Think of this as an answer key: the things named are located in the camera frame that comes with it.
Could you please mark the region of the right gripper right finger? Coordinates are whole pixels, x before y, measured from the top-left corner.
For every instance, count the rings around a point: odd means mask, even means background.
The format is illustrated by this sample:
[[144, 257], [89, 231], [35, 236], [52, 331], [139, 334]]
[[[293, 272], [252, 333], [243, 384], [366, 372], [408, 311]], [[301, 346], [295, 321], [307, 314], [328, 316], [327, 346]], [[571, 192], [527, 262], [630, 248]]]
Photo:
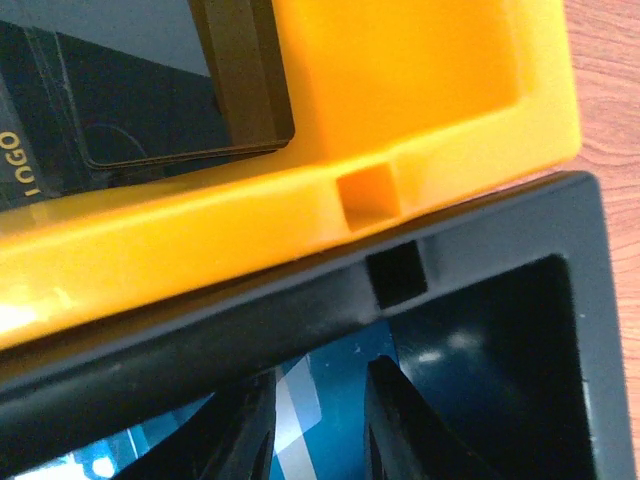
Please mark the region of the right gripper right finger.
[[367, 365], [367, 479], [498, 479], [500, 474], [442, 421], [388, 356]]

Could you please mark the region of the black cards stack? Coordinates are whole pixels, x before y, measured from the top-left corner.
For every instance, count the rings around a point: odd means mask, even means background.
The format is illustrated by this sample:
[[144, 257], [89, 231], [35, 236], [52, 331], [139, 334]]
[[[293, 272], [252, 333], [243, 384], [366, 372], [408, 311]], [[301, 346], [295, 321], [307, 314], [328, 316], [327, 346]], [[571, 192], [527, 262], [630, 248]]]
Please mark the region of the black cards stack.
[[1, 207], [153, 182], [295, 133], [268, 1], [5, 1]]

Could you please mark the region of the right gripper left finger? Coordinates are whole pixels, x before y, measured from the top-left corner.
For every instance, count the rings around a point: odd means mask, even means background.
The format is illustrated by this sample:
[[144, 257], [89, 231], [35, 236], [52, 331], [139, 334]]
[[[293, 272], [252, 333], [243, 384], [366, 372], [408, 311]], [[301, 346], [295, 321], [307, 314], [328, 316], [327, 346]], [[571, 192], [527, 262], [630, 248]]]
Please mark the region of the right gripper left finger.
[[267, 479], [276, 426], [276, 375], [228, 385], [117, 479]]

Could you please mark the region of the yellow bin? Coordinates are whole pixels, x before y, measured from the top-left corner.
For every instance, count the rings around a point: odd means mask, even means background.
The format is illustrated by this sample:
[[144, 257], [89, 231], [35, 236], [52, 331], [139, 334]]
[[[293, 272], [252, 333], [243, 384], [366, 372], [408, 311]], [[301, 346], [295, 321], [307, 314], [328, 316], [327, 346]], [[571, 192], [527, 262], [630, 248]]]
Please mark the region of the yellow bin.
[[278, 1], [269, 155], [1, 217], [1, 345], [351, 243], [573, 158], [559, 1]]

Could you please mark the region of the black bin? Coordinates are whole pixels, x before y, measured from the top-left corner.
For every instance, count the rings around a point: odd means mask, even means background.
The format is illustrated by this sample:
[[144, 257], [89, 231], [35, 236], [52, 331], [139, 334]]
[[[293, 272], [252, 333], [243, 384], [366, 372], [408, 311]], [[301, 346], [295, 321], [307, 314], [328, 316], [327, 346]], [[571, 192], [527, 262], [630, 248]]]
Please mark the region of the black bin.
[[1, 345], [1, 475], [376, 323], [501, 479], [632, 479], [601, 189], [557, 171], [351, 243]]

